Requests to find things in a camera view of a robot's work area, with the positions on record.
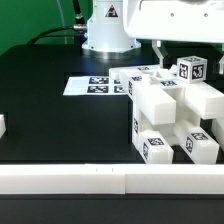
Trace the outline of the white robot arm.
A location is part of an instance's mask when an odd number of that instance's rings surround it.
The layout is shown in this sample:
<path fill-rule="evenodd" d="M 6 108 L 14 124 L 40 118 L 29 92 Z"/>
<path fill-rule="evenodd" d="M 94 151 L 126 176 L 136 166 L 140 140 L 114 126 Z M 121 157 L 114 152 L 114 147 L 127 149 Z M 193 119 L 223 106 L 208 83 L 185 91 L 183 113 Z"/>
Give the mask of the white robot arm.
<path fill-rule="evenodd" d="M 220 43 L 224 52 L 224 0 L 93 0 L 86 52 L 108 58 L 138 48 L 139 39 L 151 40 L 158 58 L 162 41 Z"/>

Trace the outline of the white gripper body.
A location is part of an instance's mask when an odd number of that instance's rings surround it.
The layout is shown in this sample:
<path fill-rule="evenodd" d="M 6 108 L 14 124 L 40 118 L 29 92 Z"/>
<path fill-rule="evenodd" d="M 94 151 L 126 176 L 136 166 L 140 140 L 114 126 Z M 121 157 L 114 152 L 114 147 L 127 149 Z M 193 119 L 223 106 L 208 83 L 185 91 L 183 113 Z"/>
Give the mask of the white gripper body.
<path fill-rule="evenodd" d="M 224 43 L 224 0 L 124 0 L 130 37 Z"/>

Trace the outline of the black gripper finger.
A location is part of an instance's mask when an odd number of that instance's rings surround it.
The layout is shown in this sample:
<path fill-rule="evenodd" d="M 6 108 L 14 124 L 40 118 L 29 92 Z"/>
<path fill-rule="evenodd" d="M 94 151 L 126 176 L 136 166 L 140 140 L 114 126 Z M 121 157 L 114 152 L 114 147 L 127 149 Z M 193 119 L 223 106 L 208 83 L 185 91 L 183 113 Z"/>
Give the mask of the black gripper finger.
<path fill-rule="evenodd" d="M 164 67 L 164 55 L 162 53 L 162 42 L 160 40 L 152 41 L 152 49 L 154 50 L 156 56 L 159 60 L 159 65 L 161 68 Z"/>
<path fill-rule="evenodd" d="M 224 75 L 224 54 L 222 58 L 219 60 L 219 74 Z"/>

